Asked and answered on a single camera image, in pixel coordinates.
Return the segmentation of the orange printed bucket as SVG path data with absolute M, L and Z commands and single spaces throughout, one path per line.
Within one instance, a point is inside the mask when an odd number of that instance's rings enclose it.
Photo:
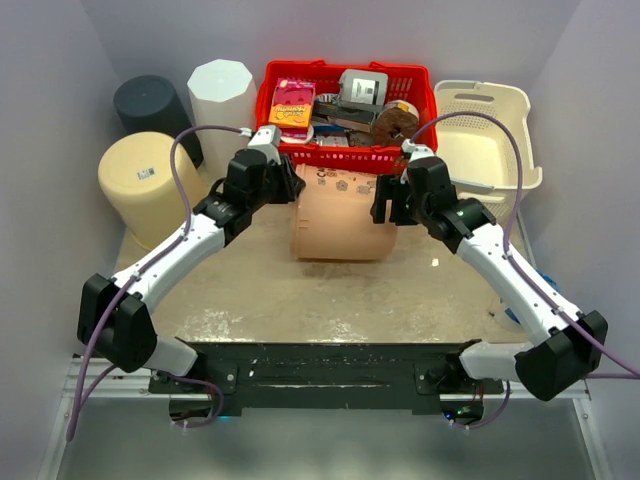
M 398 228 L 375 224 L 373 174 L 300 164 L 305 182 L 292 217 L 291 251 L 298 260 L 377 261 L 391 254 Z

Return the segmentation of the white perforated storage basket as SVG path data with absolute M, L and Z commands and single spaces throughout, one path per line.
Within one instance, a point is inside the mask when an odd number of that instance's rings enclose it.
M 523 192 L 537 188 L 543 170 L 534 164 L 527 118 L 528 95 L 518 87 L 479 81 L 443 80 L 435 98 L 441 115 L 474 111 L 499 120 L 513 134 L 523 166 Z M 506 225 L 515 202 L 517 160 L 510 141 L 493 122 L 456 116 L 436 125 L 437 155 L 448 166 L 461 198 L 480 200 L 497 222 Z

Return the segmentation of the white octagonal bin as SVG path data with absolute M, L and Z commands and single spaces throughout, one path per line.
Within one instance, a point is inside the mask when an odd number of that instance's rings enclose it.
M 195 124 L 242 128 L 255 126 L 257 89 L 251 72 L 239 61 L 216 59 L 195 68 L 187 81 Z M 237 133 L 197 133 L 208 173 L 218 179 L 229 160 L 246 146 Z

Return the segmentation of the orange translucent bucket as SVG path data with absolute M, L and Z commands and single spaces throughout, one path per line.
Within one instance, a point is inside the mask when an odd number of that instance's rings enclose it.
M 170 166 L 173 143 L 163 133 L 135 133 L 112 144 L 99 162 L 103 193 L 146 250 L 156 248 L 186 218 Z

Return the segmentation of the dark blue bucket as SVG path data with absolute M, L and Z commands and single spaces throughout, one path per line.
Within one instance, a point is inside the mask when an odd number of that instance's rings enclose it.
M 174 85 L 159 75 L 141 75 L 121 84 L 113 106 L 127 135 L 150 131 L 175 138 L 192 127 Z

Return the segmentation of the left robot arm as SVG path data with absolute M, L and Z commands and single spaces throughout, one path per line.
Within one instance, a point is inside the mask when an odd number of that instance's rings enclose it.
M 159 336 L 152 313 L 197 265 L 246 230 L 259 209 L 294 202 L 304 186 L 288 155 L 270 158 L 256 148 L 238 151 L 225 178 L 214 183 L 165 241 L 112 277 L 95 274 L 85 282 L 77 337 L 88 353 L 98 353 L 125 372 L 190 373 L 198 352 L 184 341 Z

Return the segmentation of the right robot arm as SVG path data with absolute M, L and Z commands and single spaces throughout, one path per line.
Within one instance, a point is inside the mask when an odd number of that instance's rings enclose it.
M 440 158 L 422 156 L 400 175 L 378 176 L 371 217 L 376 224 L 424 226 L 484 278 L 527 336 L 520 344 L 467 342 L 447 377 L 515 381 L 549 401 L 599 366 L 605 318 L 582 312 L 548 284 L 479 200 L 459 198 Z

